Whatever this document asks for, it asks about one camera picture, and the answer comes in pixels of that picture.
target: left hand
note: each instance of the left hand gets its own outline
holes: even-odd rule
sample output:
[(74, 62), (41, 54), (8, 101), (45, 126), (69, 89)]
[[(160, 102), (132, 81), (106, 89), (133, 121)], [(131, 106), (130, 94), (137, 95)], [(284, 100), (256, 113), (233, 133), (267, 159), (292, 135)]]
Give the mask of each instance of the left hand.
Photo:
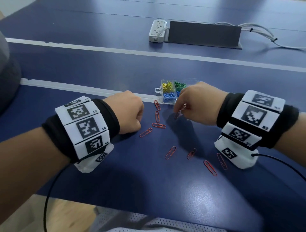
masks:
[(140, 97), (131, 91), (117, 93), (103, 99), (114, 111), (120, 125), (119, 134), (135, 132), (141, 129), (144, 104)]

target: clear plastic organizer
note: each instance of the clear plastic organizer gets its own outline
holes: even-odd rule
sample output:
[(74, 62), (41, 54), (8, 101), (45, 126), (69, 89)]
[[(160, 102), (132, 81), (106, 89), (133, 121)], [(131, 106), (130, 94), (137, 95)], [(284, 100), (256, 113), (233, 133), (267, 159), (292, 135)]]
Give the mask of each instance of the clear plastic organizer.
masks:
[(160, 93), (164, 103), (175, 103), (181, 90), (187, 86), (194, 85), (199, 81), (196, 79), (188, 80), (161, 80), (160, 87), (155, 88), (156, 93)]

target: black cable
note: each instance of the black cable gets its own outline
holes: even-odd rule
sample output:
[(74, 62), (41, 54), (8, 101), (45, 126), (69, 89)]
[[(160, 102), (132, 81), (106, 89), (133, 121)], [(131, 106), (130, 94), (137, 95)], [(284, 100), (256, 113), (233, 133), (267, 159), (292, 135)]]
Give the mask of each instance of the black cable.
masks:
[(291, 168), (293, 171), (295, 171), (297, 174), (299, 174), (299, 176), (302, 177), (304, 181), (306, 181), (306, 178), (298, 170), (296, 170), (290, 164), (287, 164), (286, 162), (282, 161), (281, 159), (275, 158), (275, 157), (270, 156), (270, 155), (263, 155), (263, 154), (252, 154), (251, 156), (265, 156), (265, 157), (269, 157), (271, 159), (277, 160), (277, 161), (287, 165), (289, 168)]
[(59, 178), (59, 176), (63, 173), (63, 171), (65, 171), (70, 165), (67, 165), (66, 167), (64, 167), (58, 174), (57, 176), (54, 178), (54, 181), (52, 182), (46, 201), (45, 201), (45, 207), (43, 209), (43, 229), (45, 232), (47, 232), (47, 222), (46, 222), (46, 218), (47, 218), (47, 206), (48, 206), (48, 201), (50, 198), (50, 194), (51, 194), (51, 190), (53, 189), (53, 186), (55, 184), (55, 182), (57, 181), (57, 179)]

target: black wristband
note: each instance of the black wristband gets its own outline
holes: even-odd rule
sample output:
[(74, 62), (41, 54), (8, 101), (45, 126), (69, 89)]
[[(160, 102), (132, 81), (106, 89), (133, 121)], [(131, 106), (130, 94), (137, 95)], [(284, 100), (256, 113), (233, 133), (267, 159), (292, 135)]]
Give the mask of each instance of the black wristband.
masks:
[(262, 137), (255, 146), (273, 148), (281, 135), (295, 124), (299, 117), (299, 110), (293, 106), (285, 105), (273, 127), (267, 132), (239, 119), (232, 118), (232, 114), (243, 96), (244, 94), (242, 93), (229, 93), (226, 96), (217, 117), (217, 126), (223, 128), (227, 122), (230, 122), (237, 127)]
[[(99, 108), (107, 124), (110, 133), (110, 139), (112, 139), (120, 131), (120, 125), (115, 113), (103, 100), (93, 99), (92, 101)], [(57, 114), (49, 117), (46, 122), (42, 124), (42, 127), (44, 128), (54, 145), (65, 156), (70, 158), (71, 163), (76, 163), (79, 161), (76, 151), (74, 150), (73, 144)]]

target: white cable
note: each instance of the white cable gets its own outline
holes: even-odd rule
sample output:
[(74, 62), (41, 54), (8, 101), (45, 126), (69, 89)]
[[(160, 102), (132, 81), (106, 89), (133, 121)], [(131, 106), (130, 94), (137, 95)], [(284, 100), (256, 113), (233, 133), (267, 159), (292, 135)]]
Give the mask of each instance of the white cable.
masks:
[[(227, 22), (218, 22), (215, 24), (221, 24), (221, 25), (230, 25), (230, 26), (236, 26), (233, 25), (231, 23), (227, 23)], [(296, 49), (296, 50), (305, 50), (306, 47), (291, 47), (291, 46), (284, 46), (284, 45), (280, 45), (278, 43), (276, 43), (275, 41), (277, 40), (277, 38), (274, 37), (274, 34), (266, 27), (263, 27), (261, 25), (258, 25), (256, 23), (243, 23), (238, 25), (238, 27), (241, 27), (242, 31), (248, 31), (248, 32), (254, 32), (257, 33), (259, 35), (262, 35), (264, 37), (266, 37), (267, 39), (271, 40), (272, 43), (274, 43), (276, 46), (282, 47), (282, 48), (288, 48), (288, 49)]]
[(155, 37), (155, 41), (157, 41), (157, 37), (159, 37), (165, 30), (169, 30), (169, 27), (165, 27), (165, 28), (163, 28), (160, 32), (158, 32), (158, 34), (157, 34), (157, 36)]

